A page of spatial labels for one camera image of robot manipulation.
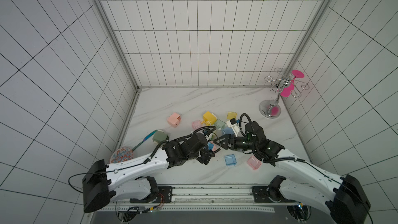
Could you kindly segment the clear blue sharpener tray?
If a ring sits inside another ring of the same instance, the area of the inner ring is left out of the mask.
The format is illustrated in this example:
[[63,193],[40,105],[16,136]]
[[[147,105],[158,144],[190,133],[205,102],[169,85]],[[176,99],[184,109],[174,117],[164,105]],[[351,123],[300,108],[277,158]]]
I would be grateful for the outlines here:
[[225,155],[224,160],[227,167],[235,166],[237,164],[237,160],[234,154]]

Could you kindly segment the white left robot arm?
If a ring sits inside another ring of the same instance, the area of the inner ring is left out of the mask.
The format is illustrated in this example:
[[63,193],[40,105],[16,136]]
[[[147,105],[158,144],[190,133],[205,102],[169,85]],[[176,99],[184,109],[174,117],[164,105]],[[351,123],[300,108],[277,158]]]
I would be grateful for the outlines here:
[[110,164],[96,161],[81,174],[84,213],[98,211],[112,201],[152,201],[159,194],[153,174],[190,160],[209,163],[215,153],[208,149],[208,136],[215,130],[214,125],[200,127],[186,136],[161,141],[152,153],[136,159]]

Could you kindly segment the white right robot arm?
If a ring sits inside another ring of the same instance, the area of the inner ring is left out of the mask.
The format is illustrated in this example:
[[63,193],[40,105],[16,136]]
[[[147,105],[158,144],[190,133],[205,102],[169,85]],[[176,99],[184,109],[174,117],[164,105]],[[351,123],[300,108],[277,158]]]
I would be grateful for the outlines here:
[[340,176],[299,158],[283,145],[268,139],[257,122],[243,113],[246,125],[235,119],[229,124],[234,134],[215,140],[225,150],[248,151],[257,160],[285,171],[269,183],[268,197],[274,202],[294,200],[329,214],[337,224],[363,224],[370,218],[371,204],[359,180]]

